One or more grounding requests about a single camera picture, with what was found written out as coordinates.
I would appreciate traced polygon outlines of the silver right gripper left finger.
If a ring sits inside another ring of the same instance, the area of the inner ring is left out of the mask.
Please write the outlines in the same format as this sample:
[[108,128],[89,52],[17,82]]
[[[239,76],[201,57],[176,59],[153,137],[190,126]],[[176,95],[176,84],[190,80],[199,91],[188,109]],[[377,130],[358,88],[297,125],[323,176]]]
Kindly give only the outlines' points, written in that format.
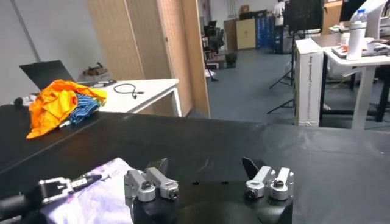
[[150,162],[143,171],[128,170],[124,175],[125,198],[152,201],[159,191],[160,197],[176,200],[179,196],[179,184],[165,176],[167,170],[167,158]]

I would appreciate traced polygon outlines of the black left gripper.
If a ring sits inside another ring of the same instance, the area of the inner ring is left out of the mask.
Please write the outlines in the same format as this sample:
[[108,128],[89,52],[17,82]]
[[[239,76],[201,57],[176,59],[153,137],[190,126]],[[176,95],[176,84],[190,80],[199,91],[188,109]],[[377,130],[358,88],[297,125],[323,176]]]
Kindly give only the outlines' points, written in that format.
[[101,178],[102,175],[83,175],[74,180],[63,177],[40,180],[38,187],[1,198],[1,221],[21,217],[18,223],[46,224],[46,216],[40,212],[43,203],[67,198]]

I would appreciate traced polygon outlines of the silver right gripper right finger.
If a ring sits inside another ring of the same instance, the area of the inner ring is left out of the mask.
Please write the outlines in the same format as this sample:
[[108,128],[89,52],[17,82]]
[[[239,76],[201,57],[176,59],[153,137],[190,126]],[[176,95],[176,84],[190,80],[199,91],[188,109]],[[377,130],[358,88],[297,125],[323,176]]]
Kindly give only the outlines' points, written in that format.
[[282,167],[276,172],[271,166],[257,165],[246,157],[242,158],[242,165],[249,178],[245,182],[248,199],[257,200],[265,195],[273,200],[293,198],[294,173],[290,168]]

